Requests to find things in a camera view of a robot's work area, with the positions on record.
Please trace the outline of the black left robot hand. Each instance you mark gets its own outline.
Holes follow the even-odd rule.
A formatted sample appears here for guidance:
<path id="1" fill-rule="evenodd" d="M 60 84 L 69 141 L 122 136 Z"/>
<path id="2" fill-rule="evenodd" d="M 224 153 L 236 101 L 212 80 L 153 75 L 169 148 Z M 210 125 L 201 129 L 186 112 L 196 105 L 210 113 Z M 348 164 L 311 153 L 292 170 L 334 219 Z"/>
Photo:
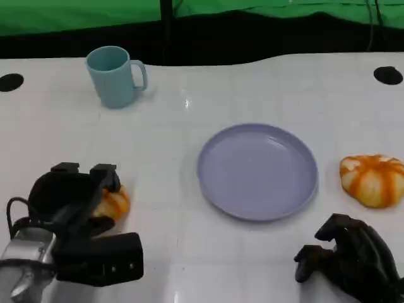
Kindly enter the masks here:
<path id="1" fill-rule="evenodd" d="M 121 183 L 114 164 L 100 163 L 87 174 L 79 164 L 61 162 L 39 177 L 28 197 L 30 215 L 64 237 L 95 237 L 115 227 L 108 215 L 96 217 L 103 190 L 117 193 Z"/>

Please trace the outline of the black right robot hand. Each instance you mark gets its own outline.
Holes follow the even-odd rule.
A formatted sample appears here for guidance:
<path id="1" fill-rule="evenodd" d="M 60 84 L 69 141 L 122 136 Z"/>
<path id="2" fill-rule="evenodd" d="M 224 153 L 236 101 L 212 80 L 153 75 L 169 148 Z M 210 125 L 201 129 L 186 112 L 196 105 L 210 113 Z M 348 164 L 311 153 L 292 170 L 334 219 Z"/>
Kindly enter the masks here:
<path id="1" fill-rule="evenodd" d="M 359 302 L 403 302 L 403 278 L 388 245 L 370 225 L 334 213 L 314 237 L 336 245 L 304 245 L 294 257 L 296 282 L 318 272 Z"/>

